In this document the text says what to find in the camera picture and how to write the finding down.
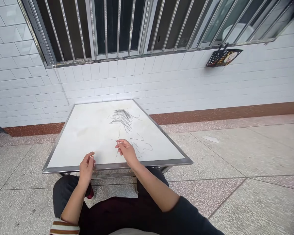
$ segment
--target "red shoe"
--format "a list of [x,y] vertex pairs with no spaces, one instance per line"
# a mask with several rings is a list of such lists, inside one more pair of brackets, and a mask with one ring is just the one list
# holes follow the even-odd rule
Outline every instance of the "red shoe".
[[85,199],[87,199],[87,201],[92,201],[95,199],[95,193],[94,193],[94,189],[91,187],[91,191],[89,193],[89,195],[87,197],[85,197]]

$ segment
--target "left hand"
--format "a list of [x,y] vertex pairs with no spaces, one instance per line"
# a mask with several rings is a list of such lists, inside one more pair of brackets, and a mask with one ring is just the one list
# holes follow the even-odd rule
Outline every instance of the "left hand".
[[78,184],[80,184],[85,190],[87,189],[91,177],[92,171],[95,167],[95,160],[94,160],[94,152],[90,152],[86,154],[84,159],[82,160],[81,164],[79,165],[79,180]]

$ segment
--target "forearm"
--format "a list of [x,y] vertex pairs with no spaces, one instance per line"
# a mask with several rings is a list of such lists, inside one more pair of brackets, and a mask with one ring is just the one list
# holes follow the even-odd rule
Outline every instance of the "forearm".
[[87,188],[82,186],[80,183],[77,184],[76,188],[74,189],[68,203],[66,204],[61,214],[62,220],[74,225],[78,224],[86,190]]
[[180,196],[154,176],[142,164],[138,162],[132,166],[132,170],[137,179],[163,212],[170,211],[176,205]]

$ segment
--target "white tiled wall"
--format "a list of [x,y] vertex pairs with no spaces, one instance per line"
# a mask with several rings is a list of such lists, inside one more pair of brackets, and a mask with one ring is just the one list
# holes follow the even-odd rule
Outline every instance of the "white tiled wall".
[[222,68],[205,67],[208,50],[46,70],[15,3],[0,0],[2,127],[64,122],[85,102],[135,99],[157,114],[294,101],[294,22]]

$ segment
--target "metal table frame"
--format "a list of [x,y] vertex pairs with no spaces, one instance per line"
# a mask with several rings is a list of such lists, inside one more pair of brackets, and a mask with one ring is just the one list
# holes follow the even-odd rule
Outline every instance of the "metal table frame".
[[[178,151],[184,156],[184,158],[182,159],[168,159],[168,160],[154,160],[154,161],[143,161],[140,162],[141,164],[143,164],[144,166],[155,166],[155,167],[159,167],[159,170],[162,173],[165,173],[166,171],[168,171],[171,167],[176,166],[176,165],[191,165],[193,164],[193,161],[180,149],[180,147],[177,146],[177,144],[168,136],[167,133],[165,133],[161,127],[140,107],[139,104],[136,103],[136,101],[134,99],[132,99],[135,104],[147,115],[147,117],[149,117],[149,119],[156,125],[156,127],[159,128],[159,130],[170,140],[170,142],[178,149]],[[55,142],[55,145],[53,146],[49,157],[42,169],[42,173],[43,174],[52,174],[52,173],[56,173],[58,174],[60,177],[63,177],[67,174],[70,174],[72,172],[79,172],[79,166],[63,166],[63,167],[50,167],[48,168],[48,164],[50,162],[50,159],[56,149],[56,146],[58,145],[58,142],[61,138],[61,135],[66,127],[66,124],[68,123],[68,120],[73,112],[75,108],[75,105],[73,106],[58,138],[57,141]],[[129,166],[127,165],[127,163],[109,163],[109,164],[99,164],[96,165],[96,170],[118,170],[118,169],[129,169]],[[134,173],[119,173],[119,174],[106,174],[106,175],[93,175],[92,178],[93,179],[103,179],[103,178],[116,178],[116,177],[127,177],[127,176],[134,176]]]

